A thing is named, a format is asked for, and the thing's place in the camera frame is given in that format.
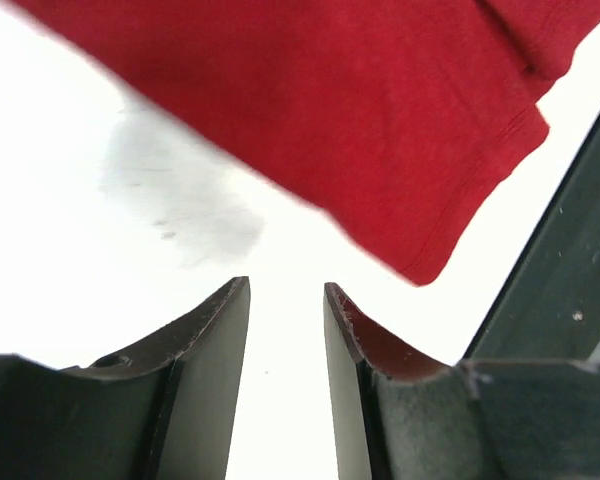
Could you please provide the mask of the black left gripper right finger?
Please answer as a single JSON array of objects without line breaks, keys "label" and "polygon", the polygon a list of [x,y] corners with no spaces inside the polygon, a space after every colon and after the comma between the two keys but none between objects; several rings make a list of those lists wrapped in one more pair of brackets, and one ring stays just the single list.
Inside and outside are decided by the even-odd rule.
[{"label": "black left gripper right finger", "polygon": [[342,479],[600,479],[600,363],[443,364],[324,287]]}]

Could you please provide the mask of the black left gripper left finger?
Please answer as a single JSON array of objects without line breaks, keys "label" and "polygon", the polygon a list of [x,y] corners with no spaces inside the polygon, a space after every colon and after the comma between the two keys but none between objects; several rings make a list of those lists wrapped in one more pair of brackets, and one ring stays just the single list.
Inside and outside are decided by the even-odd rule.
[{"label": "black left gripper left finger", "polygon": [[227,471],[250,285],[86,368],[0,355],[0,479],[221,479]]}]

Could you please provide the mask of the red t shirt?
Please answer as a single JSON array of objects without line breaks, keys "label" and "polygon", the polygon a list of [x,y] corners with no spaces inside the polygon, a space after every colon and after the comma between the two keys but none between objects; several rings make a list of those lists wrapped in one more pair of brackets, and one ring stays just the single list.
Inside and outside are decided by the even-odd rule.
[{"label": "red t shirt", "polygon": [[25,12],[416,285],[546,139],[598,1],[47,1]]}]

